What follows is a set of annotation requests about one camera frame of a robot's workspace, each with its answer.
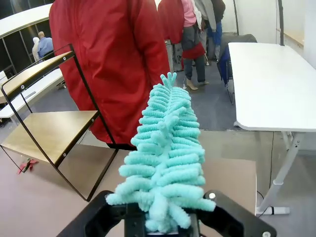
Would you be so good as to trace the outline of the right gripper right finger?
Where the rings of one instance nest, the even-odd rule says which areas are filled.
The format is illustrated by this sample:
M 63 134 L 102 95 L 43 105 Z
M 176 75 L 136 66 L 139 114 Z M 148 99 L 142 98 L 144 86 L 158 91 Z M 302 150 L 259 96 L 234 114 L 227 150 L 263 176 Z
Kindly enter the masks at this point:
M 247 209 L 217 190 L 203 196 L 215 202 L 213 211 L 197 211 L 201 222 L 223 237 L 276 237 L 277 231 Z

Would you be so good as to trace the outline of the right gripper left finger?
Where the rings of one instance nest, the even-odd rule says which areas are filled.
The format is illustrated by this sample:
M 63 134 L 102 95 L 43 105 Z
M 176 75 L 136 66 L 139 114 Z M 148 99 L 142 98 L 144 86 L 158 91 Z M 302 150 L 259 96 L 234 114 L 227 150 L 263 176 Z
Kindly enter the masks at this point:
M 137 203 L 109 205 L 113 192 L 101 191 L 59 234 L 59 237 L 105 237 L 121 220 L 124 237 L 146 237 L 145 212 Z

